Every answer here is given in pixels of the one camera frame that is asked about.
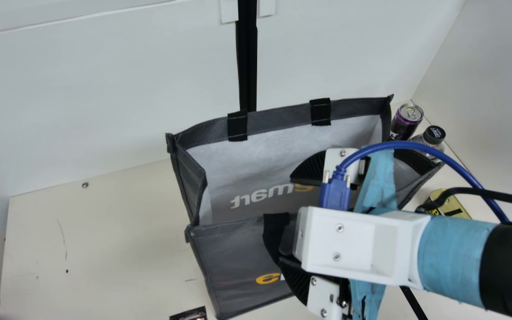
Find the blue cable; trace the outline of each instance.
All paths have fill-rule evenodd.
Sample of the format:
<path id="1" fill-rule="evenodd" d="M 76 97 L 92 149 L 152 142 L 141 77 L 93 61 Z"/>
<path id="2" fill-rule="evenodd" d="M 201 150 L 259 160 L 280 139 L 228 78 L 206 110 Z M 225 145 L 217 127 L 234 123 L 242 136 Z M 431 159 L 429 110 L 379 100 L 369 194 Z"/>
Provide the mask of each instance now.
<path id="1" fill-rule="evenodd" d="M 472 187 L 477 189 L 483 189 L 484 187 L 476 180 L 474 176 L 471 175 L 465 168 L 463 168 L 460 164 L 458 164 L 454 159 L 450 158 L 443 152 L 436 150 L 435 148 L 431 148 L 429 146 L 426 146 L 424 144 L 419 144 L 418 142 L 408 142 L 408 141 L 389 141 L 389 142 L 382 142 L 380 144 L 372 144 L 370 146 L 366 146 L 362 148 L 361 150 L 358 150 L 357 152 L 353 153 L 351 156 L 348 156 L 348 158 L 344 159 L 343 162 L 339 166 L 337 166 L 336 170 L 333 172 L 333 180 L 344 180 L 345 172 L 347 172 L 347 168 L 353 163 L 361 158 L 364 158 L 365 156 L 368 156 L 369 154 L 372 154 L 374 152 L 382 151 L 382 150 L 388 150 L 388 149 L 411 149 L 411 150 L 418 150 L 421 152 L 425 152 L 427 154 L 431 154 L 432 156 L 435 156 L 436 158 L 442 160 L 445 164 L 450 166 L 453 170 L 455 170 L 457 173 L 459 173 L 460 176 L 462 176 Z M 493 213 L 497 216 L 497 218 L 502 223 L 507 223 L 508 218 L 504 214 L 503 210 L 499 207 L 497 202 L 492 199 L 484 198 L 485 202 Z"/>

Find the gold phone case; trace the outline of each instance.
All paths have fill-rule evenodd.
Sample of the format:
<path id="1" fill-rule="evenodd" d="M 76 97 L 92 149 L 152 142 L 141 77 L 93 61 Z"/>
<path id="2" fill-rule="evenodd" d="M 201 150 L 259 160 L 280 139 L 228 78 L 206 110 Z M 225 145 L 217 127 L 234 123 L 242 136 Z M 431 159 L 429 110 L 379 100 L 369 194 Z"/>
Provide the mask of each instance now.
<path id="1" fill-rule="evenodd" d="M 444 191 L 445 189 L 438 189 L 432 191 L 426 203 L 436 200 Z M 455 195 L 447 198 L 444 205 L 442 205 L 438 209 L 429 211 L 429 213 L 436 216 L 442 215 L 449 217 L 461 217 L 463 219 L 471 220 L 471 216 L 469 215 L 469 213 L 467 213 L 467 211 L 465 211 L 465 208 L 463 207 L 463 205 L 461 205 L 460 201 L 457 200 Z"/>

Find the plastic bottle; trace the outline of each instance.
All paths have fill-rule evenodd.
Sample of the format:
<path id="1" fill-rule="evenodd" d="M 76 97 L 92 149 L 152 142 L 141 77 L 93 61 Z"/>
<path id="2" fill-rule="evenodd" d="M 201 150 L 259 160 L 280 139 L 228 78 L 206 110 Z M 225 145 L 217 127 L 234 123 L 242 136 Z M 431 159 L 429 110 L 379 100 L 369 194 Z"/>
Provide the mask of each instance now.
<path id="1" fill-rule="evenodd" d="M 418 134 L 417 136 L 413 136 L 410 141 L 412 142 L 418 142 L 419 144 L 425 144 L 427 146 L 430 146 L 432 148 L 435 148 L 441 152 L 444 152 L 444 145 L 441 144 L 441 142 L 445 139 L 445 130 L 440 128 L 439 126 L 429 126 L 426 128 L 424 133 Z M 425 152 L 420 152 L 426 158 L 429 158 L 430 160 L 434 160 L 438 162 L 434 156 L 427 154 Z"/>

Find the emart logo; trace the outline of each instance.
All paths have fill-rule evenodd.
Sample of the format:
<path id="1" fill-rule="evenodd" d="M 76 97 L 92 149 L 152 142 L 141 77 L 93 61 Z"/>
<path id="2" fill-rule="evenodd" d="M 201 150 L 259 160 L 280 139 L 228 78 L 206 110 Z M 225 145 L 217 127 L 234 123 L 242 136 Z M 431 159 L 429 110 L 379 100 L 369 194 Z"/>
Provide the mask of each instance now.
<path id="1" fill-rule="evenodd" d="M 292 192 L 309 192 L 313 190 L 313 186 L 304 186 L 302 184 L 281 184 L 272 188 L 256 190 L 250 195 L 237 195 L 230 203 L 233 204 L 231 209 L 236 209 L 242 205 L 249 205 L 250 203 L 260 202 L 273 196 L 281 196 L 284 194 L 291 194 Z"/>

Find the blue tape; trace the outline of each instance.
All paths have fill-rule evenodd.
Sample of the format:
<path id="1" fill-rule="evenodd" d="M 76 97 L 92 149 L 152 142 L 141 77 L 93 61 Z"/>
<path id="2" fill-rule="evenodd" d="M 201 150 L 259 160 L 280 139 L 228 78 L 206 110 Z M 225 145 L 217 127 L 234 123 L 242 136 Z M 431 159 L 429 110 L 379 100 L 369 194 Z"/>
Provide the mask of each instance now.
<path id="1" fill-rule="evenodd" d="M 434 216 L 418 249 L 425 290 L 485 308 L 479 290 L 481 255 L 494 223 Z"/>
<path id="2" fill-rule="evenodd" d="M 384 150 L 370 155 L 370 165 L 357 198 L 354 212 L 365 213 L 368 209 L 396 209 L 396 186 L 394 185 L 394 150 Z M 353 319 L 376 320 L 386 285 L 349 279 Z"/>

